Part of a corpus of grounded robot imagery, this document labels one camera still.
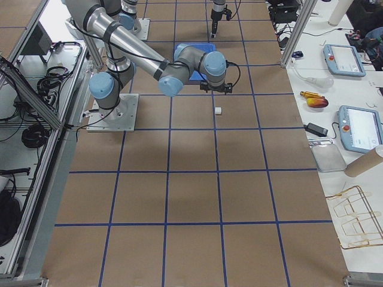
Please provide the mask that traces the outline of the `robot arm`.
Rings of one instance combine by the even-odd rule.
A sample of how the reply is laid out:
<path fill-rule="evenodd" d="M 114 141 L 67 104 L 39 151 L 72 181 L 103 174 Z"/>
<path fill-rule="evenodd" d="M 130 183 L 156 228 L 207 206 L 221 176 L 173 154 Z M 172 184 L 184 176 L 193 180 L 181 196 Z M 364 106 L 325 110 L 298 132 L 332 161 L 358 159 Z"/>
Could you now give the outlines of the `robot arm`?
<path fill-rule="evenodd" d="M 131 32 L 135 27 L 136 10 L 132 1 L 123 1 L 116 11 L 119 20 L 108 12 L 106 1 L 99 1 L 87 10 L 83 27 L 102 38 L 107 47 L 121 51 L 130 61 L 138 64 L 158 81 L 161 92 L 176 96 L 189 82 L 193 73 L 202 77 L 200 89 L 228 94 L 234 84 L 226 83 L 226 69 L 229 65 L 219 51 L 209 53 L 192 45 L 180 44 L 174 51 L 174 61 L 162 57 Z"/>
<path fill-rule="evenodd" d="M 204 91 L 228 94 L 232 83 L 226 83 L 228 61 L 219 51 L 209 53 L 188 44 L 180 44 L 170 62 L 142 42 L 133 29 L 137 22 L 136 1 L 65 1 L 76 28 L 86 36 L 104 42 L 108 68 L 118 75 L 126 73 L 131 80 L 131 63 L 150 74 L 166 96 L 176 96 L 194 72 L 205 76 L 200 84 Z"/>

